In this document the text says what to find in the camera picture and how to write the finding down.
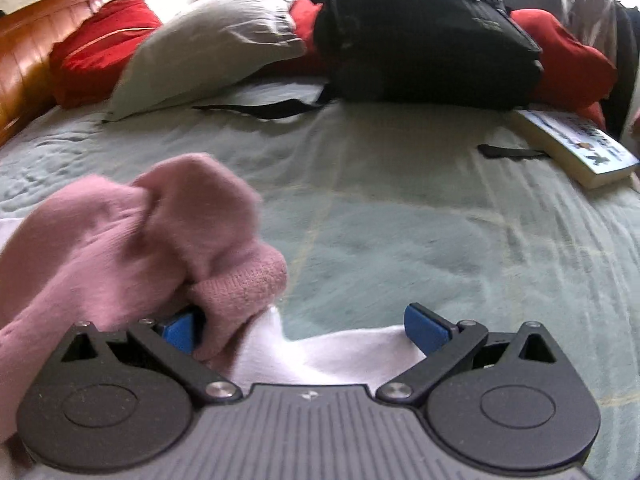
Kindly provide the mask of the green plaid bed blanket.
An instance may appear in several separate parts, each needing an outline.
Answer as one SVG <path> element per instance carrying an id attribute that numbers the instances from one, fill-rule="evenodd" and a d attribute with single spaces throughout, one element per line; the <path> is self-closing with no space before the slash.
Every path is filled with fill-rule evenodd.
<path id="1" fill-rule="evenodd" d="M 352 338 L 322 364 L 305 342 L 390 334 L 408 302 L 514 330 L 548 327 L 602 415 L 588 462 L 639 470 L 639 193 L 585 192 L 548 160 L 488 160 L 517 146 L 501 116 L 467 108 L 333 104 L 282 122 L 179 106 L 106 120 L 104 105 L 51 110 L 1 152 L 1 213 L 23 217 L 85 174 L 128 181 L 190 152 L 218 158 L 265 201 L 265 239 L 288 289 L 242 362 L 268 382 L 365 382 Z"/>

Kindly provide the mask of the wooden headboard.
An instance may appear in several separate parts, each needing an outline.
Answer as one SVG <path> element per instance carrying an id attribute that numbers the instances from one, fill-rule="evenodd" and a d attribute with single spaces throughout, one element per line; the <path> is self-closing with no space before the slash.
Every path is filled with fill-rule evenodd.
<path id="1" fill-rule="evenodd" d="M 1 19 L 1 142 L 55 106 L 49 54 L 105 0 L 39 0 Z"/>

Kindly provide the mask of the grey pillow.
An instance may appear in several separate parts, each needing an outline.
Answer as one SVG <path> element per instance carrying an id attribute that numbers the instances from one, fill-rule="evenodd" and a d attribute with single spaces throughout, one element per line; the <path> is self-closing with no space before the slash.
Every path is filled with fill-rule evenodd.
<path id="1" fill-rule="evenodd" d="M 295 0 L 198 0 L 142 41 L 108 102 L 106 119 L 201 100 L 272 63 L 306 53 Z"/>

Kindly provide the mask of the black pen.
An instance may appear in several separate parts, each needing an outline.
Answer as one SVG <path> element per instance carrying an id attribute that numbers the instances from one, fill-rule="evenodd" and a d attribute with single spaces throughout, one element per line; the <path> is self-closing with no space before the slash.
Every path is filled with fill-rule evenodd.
<path id="1" fill-rule="evenodd" d="M 546 152 L 531 150 L 530 148 L 504 148 L 503 146 L 478 144 L 476 149 L 487 159 L 527 160 L 549 158 Z"/>

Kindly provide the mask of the pink and white sweater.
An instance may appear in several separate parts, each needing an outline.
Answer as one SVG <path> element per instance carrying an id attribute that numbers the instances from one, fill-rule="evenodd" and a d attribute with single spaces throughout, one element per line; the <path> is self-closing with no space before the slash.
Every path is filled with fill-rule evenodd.
<path id="1" fill-rule="evenodd" d="M 285 258 L 258 234 L 259 195 L 204 154 L 165 160 L 128 184 L 86 177 L 1 225 L 1 474 L 28 466 L 18 404 L 66 330 L 119 330 L 192 302 L 206 316 L 195 356 L 255 382 L 376 388 L 422 359 L 399 326 L 285 338 L 276 301 Z"/>

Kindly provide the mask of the red quilt behind backpack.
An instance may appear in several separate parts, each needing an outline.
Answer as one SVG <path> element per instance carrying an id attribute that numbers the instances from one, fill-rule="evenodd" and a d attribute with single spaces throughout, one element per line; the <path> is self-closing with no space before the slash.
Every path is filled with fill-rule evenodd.
<path id="1" fill-rule="evenodd" d="M 262 69 L 271 76 L 324 76 L 329 65 L 322 61 L 314 45 L 314 23 L 322 10 L 320 3 L 296 0 L 290 9 L 295 32 L 306 47 L 299 58 L 275 62 Z M 534 90 L 536 103 L 573 112 L 605 128 L 600 101 L 617 81 L 614 64 L 599 50 L 579 42 L 551 13 L 541 9 L 520 9 L 510 18 L 541 47 L 544 68 Z"/>

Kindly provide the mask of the red pillow at headboard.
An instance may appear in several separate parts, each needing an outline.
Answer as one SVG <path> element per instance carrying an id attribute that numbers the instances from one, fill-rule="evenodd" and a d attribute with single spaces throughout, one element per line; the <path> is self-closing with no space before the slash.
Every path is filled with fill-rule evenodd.
<path id="1" fill-rule="evenodd" d="M 162 21 L 144 0 L 111 0 L 49 54 L 53 96 L 60 107 L 108 99 L 134 51 Z"/>

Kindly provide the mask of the hanging clothes on rack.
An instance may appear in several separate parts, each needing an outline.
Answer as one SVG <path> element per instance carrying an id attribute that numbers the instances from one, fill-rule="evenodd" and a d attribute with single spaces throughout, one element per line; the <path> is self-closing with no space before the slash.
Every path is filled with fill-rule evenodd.
<path id="1" fill-rule="evenodd" d="M 627 8 L 620 0 L 562 0 L 562 22 L 616 67 L 617 82 L 600 105 L 608 133 L 620 140 L 639 75 L 639 9 Z"/>

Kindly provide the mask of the paperback book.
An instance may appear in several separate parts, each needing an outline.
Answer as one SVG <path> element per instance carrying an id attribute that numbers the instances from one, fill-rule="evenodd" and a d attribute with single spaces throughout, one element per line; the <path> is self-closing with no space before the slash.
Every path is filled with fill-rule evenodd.
<path id="1" fill-rule="evenodd" d="M 629 178 L 639 167 L 634 154 L 594 122 L 559 110 L 514 110 L 514 129 L 532 148 L 544 151 L 583 188 Z"/>

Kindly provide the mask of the black backpack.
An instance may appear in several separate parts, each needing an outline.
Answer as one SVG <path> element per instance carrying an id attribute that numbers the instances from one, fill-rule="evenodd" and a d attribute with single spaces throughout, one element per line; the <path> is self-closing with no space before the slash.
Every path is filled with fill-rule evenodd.
<path id="1" fill-rule="evenodd" d="M 229 112 L 275 120 L 334 100 L 513 110 L 544 72 L 540 47 L 501 0 L 311 1 L 314 47 L 329 70 L 318 98 Z"/>

